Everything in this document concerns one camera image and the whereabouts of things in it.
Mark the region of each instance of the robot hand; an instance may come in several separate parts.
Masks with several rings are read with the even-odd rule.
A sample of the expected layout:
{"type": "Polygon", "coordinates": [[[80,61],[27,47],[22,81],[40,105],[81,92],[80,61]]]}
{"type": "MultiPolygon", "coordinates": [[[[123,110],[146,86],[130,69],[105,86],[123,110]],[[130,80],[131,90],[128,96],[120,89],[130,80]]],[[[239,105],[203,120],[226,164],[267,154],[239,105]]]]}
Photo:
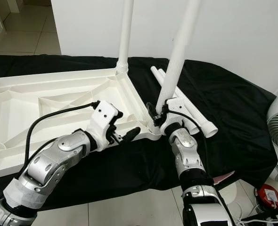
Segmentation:
{"type": "Polygon", "coordinates": [[[29,226],[37,216],[65,172],[92,151],[102,151],[109,144],[132,141],[140,133],[134,128],[124,137],[114,125],[123,113],[106,101],[96,102],[87,130],[78,129],[70,135],[51,140],[50,147],[38,150],[30,158],[18,178],[4,189],[0,199],[1,226],[29,226]]]}

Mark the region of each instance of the white tape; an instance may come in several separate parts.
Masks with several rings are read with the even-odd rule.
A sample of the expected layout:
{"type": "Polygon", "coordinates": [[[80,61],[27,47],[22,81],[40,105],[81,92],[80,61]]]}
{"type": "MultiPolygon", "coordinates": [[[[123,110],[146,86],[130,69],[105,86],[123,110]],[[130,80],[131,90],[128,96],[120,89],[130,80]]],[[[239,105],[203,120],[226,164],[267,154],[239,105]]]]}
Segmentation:
{"type": "Polygon", "coordinates": [[[39,209],[48,197],[48,195],[29,190],[15,178],[7,185],[3,193],[6,202],[12,208],[22,205],[31,209],[39,209]]]}
{"type": "Polygon", "coordinates": [[[94,140],[96,141],[97,144],[97,149],[94,151],[98,151],[101,152],[104,149],[107,148],[107,146],[109,145],[109,142],[107,141],[106,138],[101,137],[96,130],[94,130],[93,128],[90,127],[90,125],[87,126],[87,132],[91,134],[91,136],[94,138],[94,140]]]}

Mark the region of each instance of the black cable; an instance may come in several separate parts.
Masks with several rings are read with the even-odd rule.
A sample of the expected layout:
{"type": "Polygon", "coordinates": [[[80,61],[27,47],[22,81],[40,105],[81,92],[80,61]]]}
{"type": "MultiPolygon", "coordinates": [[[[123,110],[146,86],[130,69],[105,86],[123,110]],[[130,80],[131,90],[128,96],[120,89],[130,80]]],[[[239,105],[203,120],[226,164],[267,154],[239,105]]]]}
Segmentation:
{"type": "Polygon", "coordinates": [[[188,115],[185,115],[185,114],[180,113],[180,112],[171,111],[171,110],[166,111],[166,113],[181,115],[184,118],[187,118],[188,120],[190,120],[199,129],[199,131],[200,131],[200,133],[202,134],[202,137],[203,137],[203,143],[204,143],[204,148],[205,148],[205,166],[204,167],[205,167],[205,171],[207,172],[207,170],[208,170],[208,159],[207,159],[208,149],[207,149],[206,137],[205,137],[201,127],[197,124],[197,122],[194,119],[190,118],[188,115]]]}
{"type": "Polygon", "coordinates": [[[26,167],[29,163],[30,138],[31,138],[32,131],[33,131],[34,127],[40,121],[42,121],[46,118],[52,117],[54,115],[58,115],[58,114],[66,113],[66,112],[71,112],[71,111],[76,111],[76,110],[83,109],[83,108],[90,107],[90,106],[96,107],[98,104],[99,104],[99,101],[92,102],[92,103],[89,103],[89,104],[86,104],[86,105],[77,106],[77,107],[71,107],[71,108],[64,109],[64,110],[59,110],[57,112],[52,112],[52,113],[46,114],[46,115],[38,118],[37,120],[35,120],[34,123],[32,123],[32,125],[30,126],[30,128],[28,130],[28,133],[27,133],[26,147],[25,147],[25,160],[24,160],[23,168],[26,167]]]}
{"type": "Polygon", "coordinates": [[[234,222],[234,220],[233,220],[233,217],[232,217],[232,215],[231,215],[231,213],[230,213],[230,211],[229,211],[229,209],[228,209],[228,207],[227,207],[227,205],[226,205],[226,203],[225,203],[225,200],[224,200],[223,197],[221,196],[221,194],[220,194],[220,192],[218,191],[218,189],[217,189],[216,187],[214,187],[214,189],[215,189],[216,193],[218,194],[218,197],[219,197],[221,203],[223,204],[223,207],[225,208],[227,214],[229,215],[229,218],[230,218],[230,220],[231,220],[231,222],[232,222],[232,225],[235,226],[236,224],[235,224],[235,222],[234,222]]]}

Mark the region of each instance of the red object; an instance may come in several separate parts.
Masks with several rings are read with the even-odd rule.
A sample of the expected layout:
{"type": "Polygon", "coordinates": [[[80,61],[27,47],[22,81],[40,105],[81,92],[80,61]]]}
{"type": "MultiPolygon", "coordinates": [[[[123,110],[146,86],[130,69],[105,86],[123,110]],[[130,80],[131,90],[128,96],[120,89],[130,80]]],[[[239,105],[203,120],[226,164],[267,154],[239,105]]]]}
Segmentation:
{"type": "Polygon", "coordinates": [[[274,209],[275,205],[276,205],[276,208],[278,208],[278,202],[275,202],[275,205],[274,205],[274,201],[271,201],[268,199],[265,189],[274,191],[275,195],[277,197],[277,200],[278,200],[278,191],[276,191],[275,188],[273,188],[272,186],[264,184],[260,190],[257,190],[257,194],[258,194],[260,200],[262,201],[262,203],[266,207],[271,208],[271,209],[274,209]]]}

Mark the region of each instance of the white plastic table top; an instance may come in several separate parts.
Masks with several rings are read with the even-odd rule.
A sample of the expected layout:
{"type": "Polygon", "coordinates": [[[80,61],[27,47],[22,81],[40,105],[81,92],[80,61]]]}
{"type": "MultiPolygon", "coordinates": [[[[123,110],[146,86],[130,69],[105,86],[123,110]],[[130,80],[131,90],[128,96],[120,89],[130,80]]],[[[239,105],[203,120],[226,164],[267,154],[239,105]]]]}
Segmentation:
{"type": "MultiPolygon", "coordinates": [[[[127,73],[116,74],[115,68],[0,78],[0,177],[22,167],[26,134],[37,118],[97,100],[106,100],[123,112],[116,123],[122,136],[139,126],[135,139],[160,138],[148,130],[151,118],[127,73]]],[[[31,154],[54,137],[85,129],[92,113],[86,108],[39,123],[31,138],[31,154]]]]}

